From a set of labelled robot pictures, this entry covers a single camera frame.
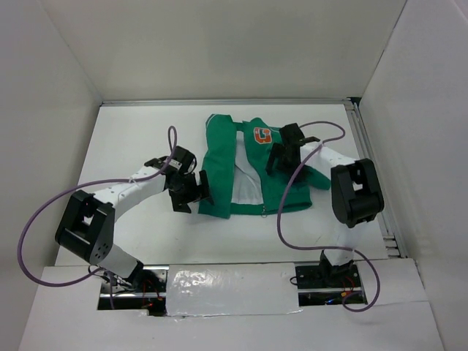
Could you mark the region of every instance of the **white wall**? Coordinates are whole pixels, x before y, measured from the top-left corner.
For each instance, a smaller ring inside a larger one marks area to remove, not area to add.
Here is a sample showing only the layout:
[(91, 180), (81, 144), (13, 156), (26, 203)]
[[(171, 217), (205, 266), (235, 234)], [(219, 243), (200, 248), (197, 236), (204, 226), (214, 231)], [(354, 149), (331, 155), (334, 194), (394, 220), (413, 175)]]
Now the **white wall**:
[(409, 0), (361, 103), (447, 351), (468, 345), (467, 5)]
[(104, 99), (362, 96), (404, 0), (42, 0)]
[[(99, 97), (36, 0), (0, 1), (0, 48), (0, 348), (10, 351), (37, 288), (16, 261), (20, 231), (41, 203), (76, 184)], [(63, 204), (27, 239), (26, 263), (36, 275), (57, 249)]]

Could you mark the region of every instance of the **white robotic arm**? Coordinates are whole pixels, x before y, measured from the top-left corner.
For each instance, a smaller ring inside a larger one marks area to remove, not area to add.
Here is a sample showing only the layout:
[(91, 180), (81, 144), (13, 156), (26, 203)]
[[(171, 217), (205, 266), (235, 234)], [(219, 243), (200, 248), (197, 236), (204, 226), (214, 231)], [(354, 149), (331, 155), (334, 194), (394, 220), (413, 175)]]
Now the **white robotic arm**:
[[(321, 143), (317, 141), (301, 146), (301, 161), (320, 146)], [(331, 170), (334, 167), (353, 165), (356, 161), (356, 159), (342, 155), (327, 146), (322, 146), (320, 150), (307, 161), (306, 165), (322, 173), (328, 179), (331, 179)], [(343, 223), (336, 222), (333, 226), (333, 232), (331, 233), (331, 245), (355, 249), (361, 241), (361, 236), (364, 232), (363, 227), (367, 225), (369, 225), (368, 222), (362, 222), (349, 228)], [(344, 250), (325, 250), (324, 254), (332, 266), (346, 265), (354, 256), (353, 252)]]
[(168, 189), (173, 210), (190, 213), (188, 203), (207, 199), (212, 202), (205, 171), (200, 184), (193, 173), (195, 156), (176, 146), (174, 157), (164, 172), (164, 158), (145, 163), (127, 183), (119, 183), (93, 194), (79, 190), (69, 199), (58, 226), (56, 241), (90, 265), (98, 265), (138, 286), (151, 277), (143, 264), (113, 243), (114, 223), (128, 210), (150, 196)]
[[(297, 124), (279, 130), (282, 144), (274, 143), (266, 167), (268, 174), (277, 170), (291, 176), (311, 152), (318, 149), (306, 165), (331, 180), (331, 202), (338, 219), (333, 230), (333, 246), (355, 249), (363, 227), (383, 210), (384, 201), (374, 163), (370, 159), (356, 160), (328, 148), (316, 137), (305, 137)], [(303, 168), (295, 181), (305, 181), (308, 170)], [(342, 271), (350, 265), (353, 252), (325, 250), (330, 272)]]

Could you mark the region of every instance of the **white cardboard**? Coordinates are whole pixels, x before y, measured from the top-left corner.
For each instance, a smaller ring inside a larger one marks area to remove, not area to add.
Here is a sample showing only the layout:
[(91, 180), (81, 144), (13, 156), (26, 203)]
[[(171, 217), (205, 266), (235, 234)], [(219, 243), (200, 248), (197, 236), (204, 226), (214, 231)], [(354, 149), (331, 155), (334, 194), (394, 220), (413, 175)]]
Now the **white cardboard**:
[[(375, 275), (366, 262), (361, 261), (357, 264), (367, 301), (371, 301), (377, 291)], [(381, 284), (377, 305), (427, 301), (414, 260), (375, 260), (372, 264), (377, 269)]]
[(127, 101), (362, 96), (405, 3), (79, 2), (41, 1), (104, 100)]
[(299, 312), (290, 283), (292, 263), (266, 265), (172, 265), (167, 280), (167, 314), (219, 316)]
[[(85, 273), (86, 267), (47, 267), (42, 278), (65, 282)], [(268, 316), (150, 317), (141, 310), (98, 311), (100, 285), (93, 277), (67, 288), (39, 287), (20, 351), (443, 351), (426, 301), (360, 314), (337, 305)]]

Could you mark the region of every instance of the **green jacket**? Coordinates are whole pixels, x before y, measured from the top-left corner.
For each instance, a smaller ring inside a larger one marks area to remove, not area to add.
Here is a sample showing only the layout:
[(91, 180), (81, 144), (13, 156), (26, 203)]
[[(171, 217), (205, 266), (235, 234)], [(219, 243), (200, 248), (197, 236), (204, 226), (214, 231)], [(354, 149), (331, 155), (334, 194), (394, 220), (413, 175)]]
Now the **green jacket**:
[[(231, 214), (275, 214), (289, 178), (265, 171), (273, 143), (282, 143), (278, 128), (260, 118), (235, 123), (229, 115), (211, 115), (206, 121), (208, 151), (203, 159), (214, 205), (200, 202), (199, 213), (229, 218)], [(330, 181), (309, 168), (308, 182), (293, 184), (284, 212), (312, 205), (309, 185), (330, 189)]]

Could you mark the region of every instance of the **white panel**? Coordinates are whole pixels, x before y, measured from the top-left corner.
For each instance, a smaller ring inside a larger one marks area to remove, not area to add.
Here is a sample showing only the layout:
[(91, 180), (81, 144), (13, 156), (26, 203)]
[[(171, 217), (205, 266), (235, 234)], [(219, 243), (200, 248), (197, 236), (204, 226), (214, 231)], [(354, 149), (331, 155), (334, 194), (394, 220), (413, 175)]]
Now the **white panel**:
[[(20, 271), (18, 238), (32, 213), (77, 181), (98, 101), (36, 0), (0, 1), (0, 340), (17, 350), (36, 285)], [(31, 227), (24, 257), (40, 276), (63, 202)]]
[(361, 104), (447, 351), (468, 344), (467, 5), (408, 1)]
[(171, 265), (168, 316), (289, 314), (301, 311), (294, 263)]
[[(80, 182), (133, 174), (153, 157), (167, 155), (167, 128), (178, 130), (178, 143), (198, 157), (206, 152), (205, 121), (212, 113), (230, 113), (235, 121), (261, 117), (271, 126), (327, 120), (341, 124), (347, 136), (330, 147), (358, 157), (343, 105), (215, 105), (103, 107), (99, 112)], [(308, 135), (321, 138), (340, 133), (335, 127), (313, 126)], [(285, 214), (283, 233), (301, 245), (331, 244), (336, 218), (331, 194), (312, 190), (312, 208)], [(115, 242), (146, 264), (258, 263), (319, 260), (320, 252), (302, 252), (283, 245), (276, 234), (276, 216), (231, 216), (220, 219), (175, 213), (168, 193), (148, 198), (116, 224)], [(387, 253), (377, 221), (365, 226), (359, 249), (371, 258)], [(83, 261), (60, 249), (57, 265)]]
[[(52, 267), (43, 279), (62, 282), (85, 272), (85, 267)], [(149, 317), (138, 310), (97, 311), (100, 284), (93, 277), (65, 289), (40, 287), (20, 351), (443, 351), (425, 301), (357, 314), (337, 305), (276, 316)]]
[[(378, 260), (374, 267), (380, 278), (380, 295), (377, 305), (409, 301), (427, 301), (415, 261), (408, 259)], [(374, 272), (365, 262), (358, 262), (359, 274), (365, 287), (367, 301), (372, 301), (377, 291)]]
[(404, 0), (42, 0), (105, 99), (361, 96)]

